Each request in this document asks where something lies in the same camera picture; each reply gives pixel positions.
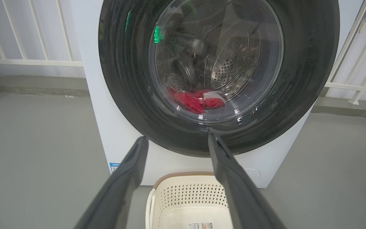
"white wall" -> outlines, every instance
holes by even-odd
[[[351,68],[355,64],[363,46],[366,43],[366,26],[362,33],[357,33],[354,40],[351,43],[350,49],[348,50],[344,61],[342,62],[337,75],[334,78],[334,83],[345,84],[346,78],[350,73]],[[363,57],[362,62],[357,67],[357,71],[351,77],[350,84],[359,86],[366,75],[366,54]],[[326,94],[327,97],[337,97],[344,99],[351,99],[354,95],[354,90],[344,90],[337,88],[330,88]],[[362,100],[366,100],[366,93],[361,97]]]
[[[24,44],[28,59],[45,59],[42,45],[39,42],[35,23],[28,0],[7,0],[14,25]],[[69,61],[65,38],[62,32],[60,17],[55,0],[34,0],[37,16],[45,39],[50,60]],[[73,15],[69,0],[61,0],[64,22],[70,42],[74,61],[81,61],[76,32],[74,30]],[[16,44],[3,0],[0,0],[0,43],[6,58],[22,59]],[[85,78],[84,70],[80,67],[62,66],[25,66],[0,64],[0,74],[24,74],[62,77]]]

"red cloth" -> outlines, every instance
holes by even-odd
[[[211,90],[206,89],[196,92],[180,93],[172,88],[170,89],[174,99],[176,99],[181,105],[185,106],[190,112],[196,114],[204,114],[204,109],[214,109],[225,106],[224,101],[220,98],[204,99],[204,93],[209,91]]]

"blue label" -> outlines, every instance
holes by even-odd
[[[109,166],[111,167],[111,172],[114,172],[118,168],[119,163],[110,163]]]

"laundry basket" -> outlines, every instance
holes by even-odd
[[[224,187],[211,172],[160,178],[146,203],[146,229],[232,229]]]

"washing machine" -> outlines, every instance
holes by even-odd
[[[361,4],[73,0],[109,170],[146,135],[151,142],[142,185],[170,173],[212,171],[212,132],[256,186],[267,187]]]

